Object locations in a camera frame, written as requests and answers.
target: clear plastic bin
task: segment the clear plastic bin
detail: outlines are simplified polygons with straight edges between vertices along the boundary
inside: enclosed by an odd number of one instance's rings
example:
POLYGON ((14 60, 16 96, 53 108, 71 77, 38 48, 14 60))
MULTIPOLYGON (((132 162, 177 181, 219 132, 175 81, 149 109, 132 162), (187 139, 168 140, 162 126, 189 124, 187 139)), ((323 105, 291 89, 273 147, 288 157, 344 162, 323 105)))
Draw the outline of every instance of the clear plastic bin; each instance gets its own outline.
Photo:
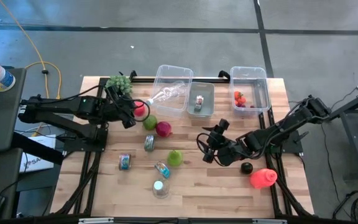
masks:
POLYGON ((258 115, 270 108, 266 72, 259 67, 232 67, 230 69, 231 101, 236 115, 258 115), (235 104, 234 92, 246 98, 245 108, 235 104))
POLYGON ((215 86, 212 83, 192 82, 190 86, 187 112, 191 119, 209 119, 214 113, 215 86), (195 110, 197 96, 201 95, 204 102, 199 111, 195 110))
POLYGON ((187 107, 190 83, 193 79, 193 75, 193 71, 189 68, 171 65, 159 66, 151 96, 154 96, 161 88, 167 87, 175 81, 183 81, 185 83, 186 93, 162 103, 154 103, 152 106, 156 107, 158 114, 177 118, 183 115, 187 107))

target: concrete floor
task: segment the concrete floor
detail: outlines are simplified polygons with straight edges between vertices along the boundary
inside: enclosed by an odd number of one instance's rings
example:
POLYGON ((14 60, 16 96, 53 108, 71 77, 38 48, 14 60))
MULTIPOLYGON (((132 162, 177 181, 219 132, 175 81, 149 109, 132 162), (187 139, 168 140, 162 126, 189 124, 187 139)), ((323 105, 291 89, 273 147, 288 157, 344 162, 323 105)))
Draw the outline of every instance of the concrete floor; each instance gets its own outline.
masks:
MULTIPOLYGON (((358 30, 358 1, 259 0, 266 29, 358 30)), ((11 0, 7 6, 23 24, 96 27, 176 27, 257 29, 252 0, 11 0)), ((12 20, 0 5, 0 24, 12 20)), ((265 67, 259 34, 179 32, 28 32, 44 60, 63 73, 62 96, 78 93, 85 75, 154 75, 159 65, 191 68, 197 76, 215 77, 233 66, 265 67)), ((328 106, 358 85, 358 35, 270 35, 267 45, 274 77, 284 78, 289 100, 312 94, 328 106)), ((0 63, 24 67, 38 61, 18 30, 0 30, 0 63)), ((41 67, 27 73, 23 98, 44 93, 41 67)), ((57 74, 51 69, 50 93, 55 97, 57 74)), ((353 99, 358 93, 349 96, 353 99)), ((17 129, 33 126, 17 123, 17 129)), ((358 190, 344 174, 358 170, 340 120, 325 124, 334 178, 342 199, 358 190)), ((331 217, 338 205, 326 163, 321 126, 306 125, 303 139, 306 175, 315 214, 331 217)), ((50 189, 23 194, 19 210, 40 215, 50 189)), ((348 220, 341 212, 340 219, 348 220)))

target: strawberry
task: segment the strawberry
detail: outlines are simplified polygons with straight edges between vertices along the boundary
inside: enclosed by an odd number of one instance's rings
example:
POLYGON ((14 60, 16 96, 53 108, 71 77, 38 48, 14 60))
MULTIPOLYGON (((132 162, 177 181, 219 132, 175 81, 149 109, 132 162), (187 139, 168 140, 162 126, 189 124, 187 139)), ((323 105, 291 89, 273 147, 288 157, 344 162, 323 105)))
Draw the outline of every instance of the strawberry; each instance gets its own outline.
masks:
POLYGON ((245 104, 246 101, 247 101, 246 98, 243 97, 243 96, 240 96, 240 98, 237 99, 237 102, 239 102, 239 103, 242 104, 242 105, 245 104))
POLYGON ((235 91, 235 92, 234 92, 234 99, 236 100, 236 99, 238 99, 238 98, 240 98, 240 97, 242 97, 241 92, 240 92, 240 91, 235 91))

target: white bottle cap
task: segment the white bottle cap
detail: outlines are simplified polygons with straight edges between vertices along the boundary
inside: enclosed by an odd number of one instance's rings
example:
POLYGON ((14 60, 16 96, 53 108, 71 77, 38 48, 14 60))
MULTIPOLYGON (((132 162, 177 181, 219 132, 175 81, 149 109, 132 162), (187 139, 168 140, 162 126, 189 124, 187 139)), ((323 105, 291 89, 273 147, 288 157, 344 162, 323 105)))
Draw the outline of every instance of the white bottle cap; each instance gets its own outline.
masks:
POLYGON ((161 190, 163 187, 163 183, 161 181, 154 182, 154 189, 155 190, 161 190))
POLYGON ((146 100, 146 103, 150 106, 154 103, 154 100, 150 98, 150 99, 146 100))

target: wooden table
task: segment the wooden table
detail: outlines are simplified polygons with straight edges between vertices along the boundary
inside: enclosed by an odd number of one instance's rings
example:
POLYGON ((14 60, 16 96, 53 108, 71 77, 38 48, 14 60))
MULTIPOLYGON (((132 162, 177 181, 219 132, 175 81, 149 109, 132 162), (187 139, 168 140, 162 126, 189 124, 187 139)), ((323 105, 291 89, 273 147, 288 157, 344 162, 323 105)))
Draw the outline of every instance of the wooden table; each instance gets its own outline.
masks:
MULTIPOLYGON (((81 91, 99 83, 100 77, 84 77, 81 91)), ((136 83, 133 98, 146 100, 150 96, 152 83, 136 83)), ((281 78, 268 79, 268 90, 276 121, 283 119, 289 111, 284 81, 281 78)), ((214 126, 221 118, 230 122, 224 133, 235 139, 249 131, 259 129, 259 120, 235 118, 232 116, 228 84, 215 84, 215 112, 209 121, 195 121, 188 118, 170 118, 157 115, 159 121, 168 121, 173 134, 166 139, 157 138, 154 152, 144 151, 148 134, 142 124, 124 129, 121 122, 109 124, 109 138, 102 154, 98 181, 92 209, 93 217, 219 217, 219 218, 271 218, 273 217, 270 189, 253 189, 249 177, 239 172, 241 163, 248 161, 254 170, 265 168, 265 159, 237 161, 229 167, 202 161, 203 154, 196 145, 201 127, 214 126), (181 150, 184 163, 171 169, 170 195, 157 199, 152 193, 152 184, 161 177, 154 168, 157 161, 165 161, 172 149, 181 150), (130 171, 119 171, 118 158, 122 153, 131 153, 130 171)), ((96 90, 89 92, 96 95, 96 90)), ((76 189, 83 163, 84 153, 75 152, 64 160, 60 171, 51 212, 57 211, 76 189)), ((305 172, 300 159, 284 154, 283 165, 287 185, 294 196, 313 213, 305 172)), ((85 189, 83 206, 88 196, 85 189)), ((278 190, 280 208, 284 211, 282 194, 278 190)))

